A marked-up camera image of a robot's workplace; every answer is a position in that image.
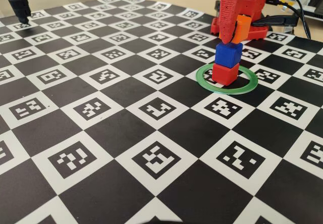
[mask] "white square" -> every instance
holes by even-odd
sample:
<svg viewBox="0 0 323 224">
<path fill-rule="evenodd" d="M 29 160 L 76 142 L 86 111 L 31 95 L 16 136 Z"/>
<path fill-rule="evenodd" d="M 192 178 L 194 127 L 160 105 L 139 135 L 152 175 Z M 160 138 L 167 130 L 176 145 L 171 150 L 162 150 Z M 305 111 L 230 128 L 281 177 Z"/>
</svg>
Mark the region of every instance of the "white square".
<svg viewBox="0 0 323 224">
<path fill-rule="evenodd" d="M 0 68 L 0 85 L 23 78 L 23 75 L 15 66 L 9 65 Z"/>
<path fill-rule="evenodd" d="M 54 41 L 56 39 L 59 39 L 60 37 L 57 36 L 56 34 L 50 32 L 50 31 L 46 31 L 43 33 L 39 33 L 37 35 L 32 35 L 32 36 L 28 36 L 25 37 L 24 39 L 26 41 L 28 41 L 30 44 L 32 45 L 39 45 L 45 42 L 49 42 L 49 41 Z"/>
<path fill-rule="evenodd" d="M 123 0 L 123 1 L 131 3 L 131 4 L 137 4 L 137 3 L 144 2 L 145 0 Z"/>
<path fill-rule="evenodd" d="M 290 42 L 294 38 L 295 38 L 294 35 L 289 35 L 289 34 L 285 34 L 285 33 L 276 33 L 273 31 L 269 31 L 269 32 L 267 32 L 267 37 L 265 37 L 264 39 L 267 41 L 273 41 L 276 43 L 286 45 L 288 42 Z"/>
<path fill-rule="evenodd" d="M 19 40 L 21 38 L 22 37 L 15 32 L 1 34 L 0 35 L 0 44 L 4 44 L 4 43 L 10 42 L 10 41 Z"/>
<path fill-rule="evenodd" d="M 323 86 L 323 69 L 321 68 L 304 64 L 293 76 Z"/>
<path fill-rule="evenodd" d="M 81 32 L 63 37 L 63 39 L 65 39 L 66 41 L 70 42 L 73 45 L 79 45 L 82 43 L 96 40 L 98 38 L 99 38 L 98 36 L 88 31 L 81 31 Z"/>
<path fill-rule="evenodd" d="M 152 48 L 149 48 L 145 51 L 142 51 L 140 53 L 137 53 L 139 56 L 148 59 L 156 64 L 161 64 L 177 55 L 180 53 L 171 49 L 168 49 L 163 46 L 154 46 Z"/>
<path fill-rule="evenodd" d="M 28 75 L 27 79 L 29 79 L 39 90 L 44 90 L 75 77 L 77 76 L 70 70 L 62 65 L 57 65 Z"/>
<path fill-rule="evenodd" d="M 170 4 L 170 3 L 165 3 L 165 2 L 156 2 L 155 4 L 150 5 L 150 6 L 148 6 L 147 8 L 148 8 L 148 9 L 155 10 L 155 11 L 163 11 L 163 10 L 168 9 L 171 5 L 172 5 L 172 4 Z"/>
<path fill-rule="evenodd" d="M 259 64 L 255 64 L 250 70 L 258 77 L 259 84 L 275 90 L 281 87 L 291 77 L 288 74 Z M 245 74 L 241 74 L 240 77 L 249 79 Z"/>
<path fill-rule="evenodd" d="M 285 101 L 285 103 L 275 105 L 278 101 Z M 307 127 L 319 110 L 315 105 L 279 91 L 274 91 L 257 108 L 301 129 Z"/>
<path fill-rule="evenodd" d="M 167 150 L 169 155 L 164 156 L 161 153 L 155 155 L 152 151 L 157 153 L 158 148 Z M 151 171 L 151 173 L 154 172 L 157 175 L 166 167 L 170 168 L 158 178 L 154 178 L 147 170 L 143 169 L 142 166 L 135 162 L 134 159 L 137 158 L 146 160 L 147 170 Z M 156 162 L 155 164 L 149 164 L 149 158 L 159 158 L 162 160 L 162 163 Z M 158 131 L 152 133 L 116 158 L 116 161 L 119 164 L 155 196 L 178 178 L 178 176 L 196 162 L 196 160 L 197 158 L 194 155 Z"/>
<path fill-rule="evenodd" d="M 130 76 L 112 65 L 106 65 L 79 77 L 97 90 L 102 90 Z"/>
<path fill-rule="evenodd" d="M 47 31 L 55 31 L 66 27 L 70 27 L 72 25 L 66 21 L 53 21 L 53 22 L 42 24 L 40 26 L 45 28 Z"/>
<path fill-rule="evenodd" d="M 233 224 L 260 223 L 257 222 L 262 217 L 267 223 L 293 224 L 292 221 L 284 217 L 278 211 L 272 209 L 261 200 L 253 197 L 244 210 L 240 213 Z"/>
<path fill-rule="evenodd" d="M 303 131 L 284 159 L 323 179 L 323 138 Z"/>
<path fill-rule="evenodd" d="M 80 11 L 80 10 L 89 8 L 89 6 L 86 6 L 85 4 L 83 4 L 81 2 L 64 5 L 63 7 L 69 11 Z"/>
<path fill-rule="evenodd" d="M 144 24 L 143 26 L 156 31 L 162 31 L 175 26 L 175 24 L 166 21 L 152 21 Z"/>
<path fill-rule="evenodd" d="M 145 6 L 130 4 L 125 6 L 120 6 L 119 8 L 126 11 L 136 11 L 136 10 L 145 8 Z"/>
<path fill-rule="evenodd" d="M 146 223 L 157 217 L 164 221 L 180 221 L 182 220 L 176 216 L 167 206 L 165 206 L 157 197 L 153 198 L 140 211 L 131 217 L 125 224 Z"/>
<path fill-rule="evenodd" d="M 16 224 L 41 223 L 48 216 L 51 216 L 55 223 L 77 224 L 72 214 L 58 196 L 55 196 L 53 199 L 25 216 Z"/>
<path fill-rule="evenodd" d="M 99 19 L 110 17 L 112 15 L 109 13 L 103 12 L 103 11 L 97 11 L 97 12 L 92 12 L 90 14 L 86 14 L 83 16 L 90 19 L 90 20 L 99 20 Z"/>
<path fill-rule="evenodd" d="M 65 105 L 61 110 L 68 115 L 82 130 L 103 121 L 121 111 L 122 106 L 115 103 L 105 94 L 97 91 L 73 103 Z"/>
<path fill-rule="evenodd" d="M 305 51 L 296 47 L 284 45 L 278 50 L 273 52 L 274 55 L 278 55 L 280 57 L 291 59 L 300 63 L 307 63 L 315 56 L 315 53 L 310 51 Z"/>
<path fill-rule="evenodd" d="M 157 91 L 126 109 L 158 130 L 189 108 Z"/>
<path fill-rule="evenodd" d="M 185 19 L 190 19 L 190 20 L 195 20 L 199 17 L 204 15 L 203 12 L 197 11 L 194 9 L 187 8 L 186 10 L 182 11 L 181 13 L 177 14 L 177 16 L 185 18 Z"/>
<path fill-rule="evenodd" d="M 180 38 L 199 45 L 203 45 L 209 41 L 216 39 L 217 37 L 200 31 L 192 31 L 188 34 L 181 36 Z"/>
<path fill-rule="evenodd" d="M 12 131 L 0 135 L 0 175 L 29 159 L 29 155 Z"/>
<path fill-rule="evenodd" d="M 153 18 L 155 20 L 163 20 L 169 17 L 174 16 L 173 14 L 167 13 L 167 12 L 162 12 L 162 11 L 156 11 L 156 12 L 152 12 L 149 14 L 146 14 L 145 16 Z"/>
<path fill-rule="evenodd" d="M 262 51 L 254 47 L 243 46 L 241 59 L 257 64 L 270 55 L 267 51 Z"/>
<path fill-rule="evenodd" d="M 80 49 L 77 46 L 70 46 L 58 51 L 48 53 L 47 55 L 52 59 L 54 59 L 59 64 L 64 64 L 64 63 L 73 61 L 75 59 L 79 59 L 84 56 L 87 56 L 89 55 L 89 53 L 84 51 L 83 49 Z"/>
<path fill-rule="evenodd" d="M 161 90 L 162 88 L 183 78 L 183 75 L 176 73 L 162 65 L 155 65 L 132 77 L 156 90 Z"/>
<path fill-rule="evenodd" d="M 46 17 L 50 17 L 50 16 L 51 15 L 49 13 L 47 13 L 45 10 L 40 10 L 40 11 L 31 12 L 31 16 L 29 18 L 32 21 L 32 20 L 46 18 Z"/>
<path fill-rule="evenodd" d="M 103 4 L 110 4 L 110 3 L 113 3 L 113 2 L 117 2 L 117 1 L 120 1 L 120 0 L 97 0 Z"/>
<path fill-rule="evenodd" d="M 54 167 L 54 165 L 50 162 L 49 158 L 51 156 L 54 156 L 57 153 L 63 152 L 68 157 L 69 154 L 72 154 L 75 156 L 85 156 L 80 151 L 70 151 L 69 148 L 74 144 L 78 144 L 82 148 L 79 149 L 86 149 L 91 155 L 95 157 L 95 160 L 93 160 L 90 164 L 85 165 L 82 168 L 79 168 L 78 170 L 74 171 L 77 168 L 71 169 L 71 172 L 74 171 L 74 173 L 71 173 L 68 177 L 63 178 L 62 174 Z M 89 154 L 86 154 L 87 156 L 83 159 L 87 161 L 87 157 L 89 157 Z M 108 162 L 113 160 L 113 158 L 100 146 L 98 145 L 89 135 L 87 135 L 85 132 L 80 132 L 67 140 L 35 155 L 32 157 L 32 160 L 36 164 L 36 166 L 39 168 L 40 172 L 44 175 L 45 179 L 48 181 L 48 183 L 51 185 L 51 187 L 54 189 L 56 194 L 61 194 L 76 183 L 80 182 L 81 180 L 88 177 L 90 174 L 94 173 L 104 165 L 106 165 Z"/>
<path fill-rule="evenodd" d="M 13 129 L 57 110 L 58 107 L 41 91 L 0 106 L 0 115 Z"/>
<path fill-rule="evenodd" d="M 119 46 L 112 46 L 107 49 L 97 51 L 93 53 L 93 55 L 108 64 L 113 64 L 134 55 L 134 53 Z"/>
<path fill-rule="evenodd" d="M 203 45 L 194 47 L 182 54 L 190 58 L 199 60 L 205 64 L 212 63 L 216 59 L 216 50 Z"/>
<path fill-rule="evenodd" d="M 106 24 L 104 24 L 100 21 L 86 21 L 86 22 L 82 22 L 82 23 L 74 25 L 74 26 L 83 30 L 83 31 L 90 31 L 93 29 L 104 27 L 104 26 L 106 26 Z"/>
<path fill-rule="evenodd" d="M 126 12 L 122 12 L 122 13 L 116 14 L 114 16 L 115 17 L 118 17 L 120 19 L 123 19 L 123 20 L 131 20 L 131 19 L 135 19 L 135 18 L 141 17 L 142 14 L 136 13 L 134 11 L 126 11 Z"/>
<path fill-rule="evenodd" d="M 34 46 L 25 47 L 16 51 L 4 54 L 4 57 L 12 64 L 24 62 L 45 55 L 41 50 Z"/>
<path fill-rule="evenodd" d="M 113 6 L 113 5 L 102 4 L 102 5 L 98 5 L 98 6 L 92 6 L 91 8 L 94 10 L 97 10 L 97 11 L 107 11 L 107 10 L 115 9 L 117 7 Z"/>
<path fill-rule="evenodd" d="M 73 19 L 73 18 L 77 18 L 77 17 L 80 17 L 81 15 L 76 13 L 76 12 L 73 12 L 73 11 L 68 11 L 68 12 L 63 12 L 63 13 L 60 13 L 60 14 L 56 14 L 56 15 L 53 15 L 53 17 L 59 19 L 59 20 L 68 20 L 68 19 Z"/>
<path fill-rule="evenodd" d="M 235 154 L 233 156 L 229 156 L 230 159 L 235 159 L 233 163 L 228 162 L 228 165 L 226 165 L 222 161 L 218 160 L 218 157 L 221 158 L 220 155 L 224 151 L 233 147 Z M 239 157 L 246 154 L 248 155 L 248 153 L 249 155 L 252 153 L 253 156 L 260 156 L 263 161 L 255 169 L 252 175 L 249 178 L 246 178 L 241 174 L 242 171 L 247 169 L 247 166 L 252 167 L 254 164 L 249 163 L 248 160 L 241 160 Z M 249 141 L 234 131 L 229 131 L 213 147 L 211 147 L 200 158 L 200 160 L 225 176 L 227 179 L 231 180 L 236 185 L 240 186 L 251 195 L 255 195 L 275 170 L 282 158 Z"/>
<path fill-rule="evenodd" d="M 200 22 L 200 21 L 184 21 L 184 22 L 178 24 L 178 26 L 184 27 L 184 28 L 187 28 L 190 30 L 198 31 L 198 30 L 201 30 L 205 27 L 208 27 L 209 24 L 206 24 L 206 23 Z"/>
<path fill-rule="evenodd" d="M 107 36 L 102 37 L 103 40 L 106 40 L 114 45 L 120 45 L 129 41 L 132 41 L 134 39 L 137 39 L 137 36 L 134 36 L 132 34 L 129 34 L 125 31 L 119 31 Z"/>
<path fill-rule="evenodd" d="M 230 129 L 255 109 L 253 106 L 225 94 L 211 94 L 191 108 Z"/>
<path fill-rule="evenodd" d="M 7 27 L 12 31 L 21 31 L 28 28 L 33 28 L 38 26 L 35 22 L 29 21 L 28 24 L 21 24 L 20 22 L 8 25 Z"/>
<path fill-rule="evenodd" d="M 173 36 L 171 34 L 165 33 L 163 31 L 157 31 L 150 33 L 148 35 L 142 36 L 141 39 L 144 39 L 146 41 L 152 42 L 156 45 L 162 45 L 166 42 L 172 41 L 176 39 L 176 36 Z"/>
<path fill-rule="evenodd" d="M 109 26 L 119 31 L 126 31 L 141 25 L 133 21 L 118 21 L 118 22 L 109 24 Z"/>
</svg>

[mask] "black square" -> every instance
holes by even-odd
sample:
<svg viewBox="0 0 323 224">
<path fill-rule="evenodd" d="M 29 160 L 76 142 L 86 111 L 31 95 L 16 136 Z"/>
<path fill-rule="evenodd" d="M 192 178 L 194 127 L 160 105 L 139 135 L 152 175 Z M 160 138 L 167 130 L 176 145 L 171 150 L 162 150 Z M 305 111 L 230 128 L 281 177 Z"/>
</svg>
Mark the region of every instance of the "black square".
<svg viewBox="0 0 323 224">
<path fill-rule="evenodd" d="M 160 65 L 169 68 L 179 74 L 187 75 L 205 64 L 199 60 L 179 54 L 167 60 L 166 62 L 161 63 Z"/>
<path fill-rule="evenodd" d="M 80 131 L 81 129 L 61 110 L 55 110 L 13 129 L 14 134 L 30 156 L 66 140 Z"/>
<path fill-rule="evenodd" d="M 14 158 L 7 144 L 4 141 L 0 141 L 0 166 Z"/>
<path fill-rule="evenodd" d="M 34 59 L 26 60 L 24 62 L 15 64 L 15 67 L 19 69 L 25 76 L 54 67 L 58 65 L 56 61 L 47 55 L 36 57 Z"/>
<path fill-rule="evenodd" d="M 163 169 L 159 170 L 153 167 L 154 163 L 162 163 L 163 161 L 157 156 L 162 154 L 165 157 L 166 163 L 168 163 Z M 132 158 L 141 168 L 149 173 L 154 179 L 158 179 L 164 173 L 167 172 L 172 166 L 174 166 L 179 160 L 176 154 L 170 151 L 165 146 L 161 145 L 158 141 L 151 144 L 145 150 L 137 154 Z"/>
<path fill-rule="evenodd" d="M 315 135 L 323 137 L 322 126 L 323 126 L 323 109 L 319 109 L 315 117 L 308 124 L 306 130 Z"/>
<path fill-rule="evenodd" d="M 255 109 L 233 129 L 259 146 L 284 157 L 302 130 Z"/>
<path fill-rule="evenodd" d="M 149 41 L 139 38 L 139 39 L 135 39 L 135 40 L 123 43 L 120 46 L 125 48 L 126 50 L 132 51 L 134 53 L 138 53 L 141 51 L 145 51 L 151 47 L 154 47 L 156 45 Z"/>
<path fill-rule="evenodd" d="M 17 79 L 7 84 L 0 85 L 0 105 L 20 99 L 37 91 L 38 88 L 34 86 L 27 78 Z"/>
<path fill-rule="evenodd" d="M 163 32 L 180 37 L 180 36 L 183 36 L 185 34 L 192 32 L 192 31 L 187 28 L 181 27 L 181 26 L 173 26 L 173 27 L 165 29 Z"/>
<path fill-rule="evenodd" d="M 70 79 L 43 90 L 43 93 L 58 107 L 72 103 L 94 92 L 96 92 L 96 89 L 80 78 Z"/>
<path fill-rule="evenodd" d="M 297 61 L 286 59 L 274 54 L 270 54 L 267 58 L 259 62 L 259 64 L 289 75 L 295 74 L 304 65 Z"/>
<path fill-rule="evenodd" d="M 43 109 L 46 109 L 46 107 L 37 98 L 30 99 L 9 108 L 11 113 L 18 120 L 38 113 Z"/>
<path fill-rule="evenodd" d="M 155 120 L 159 120 L 175 110 L 176 107 L 157 97 L 139 109 Z"/>
<path fill-rule="evenodd" d="M 298 120 L 307 110 L 307 107 L 293 102 L 289 99 L 279 97 L 276 100 L 276 102 L 270 107 L 270 109 L 273 109 L 295 120 Z"/>
<path fill-rule="evenodd" d="M 294 223 L 316 224 L 323 221 L 321 190 L 322 179 L 283 159 L 256 197 Z"/>
<path fill-rule="evenodd" d="M 76 75 L 81 75 L 105 65 L 106 62 L 102 61 L 101 59 L 93 55 L 87 55 L 79 59 L 75 59 L 71 62 L 65 63 L 64 67 L 66 67 Z"/>
<path fill-rule="evenodd" d="M 2 223 L 16 223 L 56 196 L 31 159 L 0 175 Z"/>
<path fill-rule="evenodd" d="M 252 40 L 246 44 L 246 46 L 254 47 L 263 51 L 274 52 L 281 48 L 283 45 L 267 40 Z"/>
<path fill-rule="evenodd" d="M 173 75 L 166 73 L 161 69 L 156 69 L 146 75 L 143 75 L 143 77 L 155 84 L 161 84 L 162 82 L 165 82 L 166 80 L 172 78 Z"/>
<path fill-rule="evenodd" d="M 50 156 L 48 160 L 63 179 L 96 160 L 96 157 L 80 142 Z"/>
<path fill-rule="evenodd" d="M 265 160 L 258 153 L 233 141 L 217 160 L 249 179 Z"/>
<path fill-rule="evenodd" d="M 106 40 L 103 40 L 101 38 L 78 45 L 79 48 L 87 51 L 88 53 L 101 51 L 112 46 L 114 46 L 114 44 L 107 42 Z"/>
<path fill-rule="evenodd" d="M 159 131 L 195 156 L 201 157 L 229 129 L 189 109 Z"/>
<path fill-rule="evenodd" d="M 152 198 L 114 160 L 60 195 L 79 224 L 124 224 Z"/>
<path fill-rule="evenodd" d="M 125 109 L 85 130 L 112 157 L 117 157 L 154 131 Z"/>
<path fill-rule="evenodd" d="M 289 46 L 296 48 L 301 48 L 306 51 L 311 51 L 313 53 L 318 53 L 323 48 L 323 43 L 315 40 L 308 40 L 306 38 L 301 38 L 295 36 L 293 40 L 287 43 Z"/>
<path fill-rule="evenodd" d="M 101 90 L 101 92 L 123 107 L 128 107 L 154 93 L 155 90 L 137 79 L 127 78 Z"/>
<path fill-rule="evenodd" d="M 318 107 L 323 105 L 322 87 L 299 78 L 291 77 L 278 90 Z"/>
<path fill-rule="evenodd" d="M 164 43 L 163 46 L 167 47 L 171 50 L 178 51 L 178 52 L 182 53 L 182 52 L 188 51 L 198 45 L 195 43 L 192 43 L 190 41 L 176 38 L 172 41 Z"/>
<path fill-rule="evenodd" d="M 133 55 L 113 63 L 113 66 L 129 75 L 135 75 L 141 71 L 151 68 L 156 64 L 141 56 Z"/>
<path fill-rule="evenodd" d="M 111 107 L 98 98 L 91 99 L 73 108 L 73 110 L 75 110 L 87 121 L 95 116 L 98 116 L 99 114 L 102 114 L 103 112 L 106 112 L 109 109 L 111 109 Z"/>
<path fill-rule="evenodd" d="M 183 222 L 203 224 L 232 224 L 251 198 L 199 160 L 158 195 Z"/>
<path fill-rule="evenodd" d="M 233 104 L 225 99 L 222 99 L 221 97 L 217 98 L 204 108 L 227 120 L 242 109 L 241 106 Z"/>
<path fill-rule="evenodd" d="M 185 77 L 168 85 L 160 91 L 188 107 L 194 106 L 212 94 L 210 91 L 202 88 L 195 81 Z"/>
</svg>

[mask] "green hoop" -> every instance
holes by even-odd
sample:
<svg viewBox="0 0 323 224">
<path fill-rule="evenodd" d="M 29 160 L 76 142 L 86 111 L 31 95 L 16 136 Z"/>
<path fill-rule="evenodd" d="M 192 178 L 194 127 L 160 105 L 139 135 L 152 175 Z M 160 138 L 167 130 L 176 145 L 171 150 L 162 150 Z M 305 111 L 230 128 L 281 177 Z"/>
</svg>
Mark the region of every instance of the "green hoop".
<svg viewBox="0 0 323 224">
<path fill-rule="evenodd" d="M 207 65 L 201 67 L 196 72 L 196 80 L 199 83 L 199 85 L 201 85 L 203 88 L 205 88 L 209 91 L 219 93 L 219 94 L 245 94 L 245 93 L 248 93 L 248 92 L 254 90 L 258 85 L 258 78 L 254 74 L 254 72 L 252 72 L 251 70 L 249 70 L 243 66 L 240 66 L 239 71 L 245 73 L 250 80 L 246 86 L 243 86 L 241 88 L 236 88 L 236 89 L 222 89 L 219 87 L 215 87 L 215 86 L 207 83 L 206 80 L 204 79 L 204 73 L 207 70 L 212 69 L 212 67 L 213 67 L 213 64 L 207 64 Z"/>
</svg>

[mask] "checkerboard mat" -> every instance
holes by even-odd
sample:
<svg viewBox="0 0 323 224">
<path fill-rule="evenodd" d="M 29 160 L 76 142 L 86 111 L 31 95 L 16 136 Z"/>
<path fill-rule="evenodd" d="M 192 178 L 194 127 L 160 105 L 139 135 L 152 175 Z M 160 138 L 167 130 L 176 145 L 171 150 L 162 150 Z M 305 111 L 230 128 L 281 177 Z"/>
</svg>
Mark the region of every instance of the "checkerboard mat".
<svg viewBox="0 0 323 224">
<path fill-rule="evenodd" d="M 258 87 L 213 94 L 211 22 L 145 0 L 0 19 L 0 222 L 323 223 L 323 44 L 246 41 Z"/>
</svg>

